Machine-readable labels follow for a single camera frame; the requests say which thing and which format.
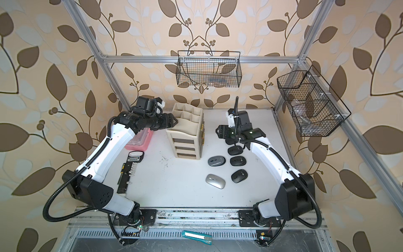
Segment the beige drawer organizer cabinet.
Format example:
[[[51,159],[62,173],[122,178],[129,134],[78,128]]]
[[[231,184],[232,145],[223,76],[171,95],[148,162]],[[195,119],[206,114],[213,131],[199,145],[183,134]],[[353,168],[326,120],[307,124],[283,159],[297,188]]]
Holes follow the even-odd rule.
[[[203,109],[189,104],[176,103],[172,114],[178,124],[168,129],[167,136],[177,158],[201,159],[199,155],[199,131],[204,121]]]

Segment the black computer mouse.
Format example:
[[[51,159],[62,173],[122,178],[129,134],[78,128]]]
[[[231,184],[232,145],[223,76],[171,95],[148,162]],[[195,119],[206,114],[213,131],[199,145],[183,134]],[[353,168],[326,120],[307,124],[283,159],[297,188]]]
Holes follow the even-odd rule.
[[[228,148],[227,152],[231,156],[241,155],[243,153],[243,147],[234,145]]]
[[[234,183],[236,183],[236,184],[237,184],[237,183],[240,183],[240,182],[242,182],[242,181],[244,181],[247,177],[248,177],[248,173],[247,173],[247,171],[244,170],[244,169],[240,169],[240,170],[234,172],[234,173],[231,175],[232,181],[233,181]]]
[[[247,160],[245,157],[239,155],[239,156],[234,156],[230,159],[230,164],[233,167],[242,167],[244,165],[246,165]]]

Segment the grey computer mouse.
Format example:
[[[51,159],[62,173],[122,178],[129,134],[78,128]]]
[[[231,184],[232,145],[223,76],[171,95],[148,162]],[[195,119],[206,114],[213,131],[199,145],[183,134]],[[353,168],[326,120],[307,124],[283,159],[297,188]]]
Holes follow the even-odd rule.
[[[226,159],[224,156],[213,156],[208,160],[208,165],[211,167],[220,167],[226,163]]]

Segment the white computer mouse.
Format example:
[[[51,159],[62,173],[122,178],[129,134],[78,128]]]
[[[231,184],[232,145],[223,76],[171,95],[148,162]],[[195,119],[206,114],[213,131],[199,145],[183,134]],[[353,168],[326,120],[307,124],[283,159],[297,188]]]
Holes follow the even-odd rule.
[[[208,176],[206,176],[205,182],[220,190],[224,189],[226,185],[225,180],[215,174],[209,174]]]

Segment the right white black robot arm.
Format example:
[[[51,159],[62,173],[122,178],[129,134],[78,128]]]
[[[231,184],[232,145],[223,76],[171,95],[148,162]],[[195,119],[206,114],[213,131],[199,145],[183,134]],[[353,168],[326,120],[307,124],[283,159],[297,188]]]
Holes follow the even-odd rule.
[[[272,217],[284,222],[292,219],[304,226],[317,229],[322,225],[322,214],[315,200],[315,183],[309,174],[301,174],[272,146],[266,134],[253,128],[248,113],[238,110],[238,102],[226,112],[227,125],[220,125],[216,134],[220,139],[241,143],[255,154],[269,170],[277,183],[277,194],[253,206],[254,222],[264,226]]]

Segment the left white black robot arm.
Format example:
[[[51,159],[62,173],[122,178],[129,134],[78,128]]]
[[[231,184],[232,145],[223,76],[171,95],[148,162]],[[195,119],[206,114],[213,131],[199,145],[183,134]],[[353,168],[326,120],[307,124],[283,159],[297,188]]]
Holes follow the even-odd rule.
[[[61,222],[88,211],[99,210],[124,216],[130,225],[141,221],[139,203],[115,193],[113,188],[103,182],[119,153],[137,133],[143,129],[168,129],[178,124],[173,114],[163,112],[164,106],[164,101],[159,97],[139,97],[129,111],[122,111],[118,116],[110,118],[107,135],[91,156],[75,171],[63,174],[63,184],[45,203],[43,218],[48,222]],[[68,189],[73,198],[88,207],[66,216],[52,217],[49,213],[51,204],[64,189]]]

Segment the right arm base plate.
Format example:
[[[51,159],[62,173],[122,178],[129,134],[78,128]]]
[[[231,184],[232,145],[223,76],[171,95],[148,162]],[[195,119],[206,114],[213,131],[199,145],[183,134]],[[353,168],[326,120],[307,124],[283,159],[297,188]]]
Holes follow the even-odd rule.
[[[281,220],[276,217],[260,218],[255,216],[254,210],[239,210],[238,220],[240,227],[280,227]]]

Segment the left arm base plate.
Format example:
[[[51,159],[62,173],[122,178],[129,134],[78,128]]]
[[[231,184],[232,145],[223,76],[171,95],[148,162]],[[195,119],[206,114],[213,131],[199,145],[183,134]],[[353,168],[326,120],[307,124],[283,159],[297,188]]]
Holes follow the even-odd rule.
[[[149,226],[155,223],[156,214],[156,209],[136,209],[129,216],[117,214],[112,223],[116,226]]]

